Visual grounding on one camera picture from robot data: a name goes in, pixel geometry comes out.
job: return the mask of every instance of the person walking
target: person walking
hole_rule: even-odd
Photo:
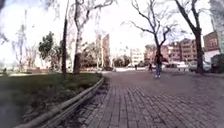
[[[161,67],[162,67],[162,59],[163,56],[161,53],[157,52],[155,56],[155,64],[156,64],[156,78],[160,78]]]
[[[152,64],[151,63],[149,63],[148,71],[152,71]]]
[[[135,65],[135,70],[137,71],[137,68],[138,68],[138,66],[137,65]]]

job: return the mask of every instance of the road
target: road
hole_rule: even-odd
[[[58,128],[223,128],[224,80],[147,71],[107,73],[108,84]]]

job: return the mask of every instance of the grass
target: grass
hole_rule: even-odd
[[[0,77],[0,89],[10,90],[13,102],[23,108],[24,123],[91,87],[100,78],[92,73],[68,74],[65,80],[61,74]]]

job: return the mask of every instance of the stone curb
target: stone curb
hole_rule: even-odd
[[[67,100],[60,105],[54,106],[50,111],[36,117],[26,124],[18,125],[14,128],[49,128],[60,123],[61,120],[66,118],[73,112],[80,104],[92,97],[97,89],[103,84],[104,77],[101,78],[94,86],[79,93],[74,98]]]

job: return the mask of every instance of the car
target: car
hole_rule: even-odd
[[[194,72],[197,70],[197,61],[192,61],[188,65],[189,71]],[[203,69],[206,72],[209,72],[211,70],[211,64],[209,62],[203,61]]]
[[[181,69],[183,69],[184,71],[186,69],[188,69],[188,65],[185,62],[179,62],[176,64],[177,65],[177,69],[180,71]]]

